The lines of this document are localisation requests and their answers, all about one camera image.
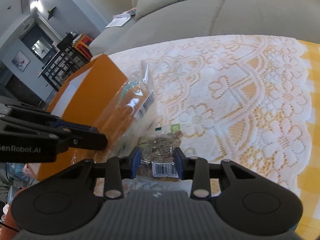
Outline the clear bag of peanuts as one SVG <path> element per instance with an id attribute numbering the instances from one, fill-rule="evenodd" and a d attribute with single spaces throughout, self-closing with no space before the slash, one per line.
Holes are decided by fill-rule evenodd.
<path id="1" fill-rule="evenodd" d="M 184 137 L 185 125 L 171 124 L 151 126 L 137 132 L 134 128 L 122 136 L 121 156 L 129 155 L 134 147 L 140 149 L 138 177 L 156 179 L 162 177 L 178 178 L 174 164 L 174 149 L 180 147 Z"/>

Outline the orange cardboard box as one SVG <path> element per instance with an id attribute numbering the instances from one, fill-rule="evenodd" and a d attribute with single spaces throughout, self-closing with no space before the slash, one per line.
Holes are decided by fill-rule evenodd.
<path id="1" fill-rule="evenodd" d="M 68 122 L 93 126 L 127 77 L 106 55 L 101 54 L 72 74 L 60 88 L 48 111 Z M 29 163 L 23 172 L 42 181 L 83 159 L 93 159 L 94 151 L 70 148 L 54 163 Z"/>

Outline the black dining table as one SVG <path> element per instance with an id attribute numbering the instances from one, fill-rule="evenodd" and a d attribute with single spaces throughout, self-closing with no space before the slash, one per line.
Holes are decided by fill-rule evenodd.
<path id="1" fill-rule="evenodd" d="M 75 37 L 68 33 L 56 47 L 58 52 L 44 65 L 38 78 L 43 77 L 58 92 L 65 81 L 86 63 L 87 58 L 73 47 Z"/>

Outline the red stool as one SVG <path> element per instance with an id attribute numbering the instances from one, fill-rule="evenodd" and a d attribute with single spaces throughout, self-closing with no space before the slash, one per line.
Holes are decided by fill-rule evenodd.
<path id="1" fill-rule="evenodd" d="M 89 45 L 92 41 L 93 39 L 86 34 L 80 34 L 73 40 L 73 48 L 75 48 L 87 61 L 90 61 L 92 58 L 92 54 L 89 51 Z"/>

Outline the white lace tablecloth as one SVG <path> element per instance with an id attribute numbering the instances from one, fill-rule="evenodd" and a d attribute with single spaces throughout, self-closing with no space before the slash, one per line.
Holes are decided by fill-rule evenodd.
<path id="1" fill-rule="evenodd" d="M 301 194 L 317 123 L 314 43 L 265 35 L 187 38 L 110 55 L 152 68 L 156 125 L 184 124 L 183 151 L 232 159 Z"/>

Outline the papers on sofa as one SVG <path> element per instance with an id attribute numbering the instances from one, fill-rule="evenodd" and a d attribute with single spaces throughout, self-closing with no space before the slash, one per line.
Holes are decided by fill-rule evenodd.
<path id="1" fill-rule="evenodd" d="M 105 28 L 122 27 L 135 15 L 136 8 L 132 8 L 128 11 L 122 12 L 121 14 L 114 15 L 112 21 Z"/>

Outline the grey sofa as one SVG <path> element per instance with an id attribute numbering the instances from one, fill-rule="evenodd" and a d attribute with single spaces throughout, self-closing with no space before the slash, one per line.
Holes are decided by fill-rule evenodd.
<path id="1" fill-rule="evenodd" d="M 105 29 L 92 55 L 213 35 L 274 35 L 319 42 L 319 0 L 184 0 Z"/>

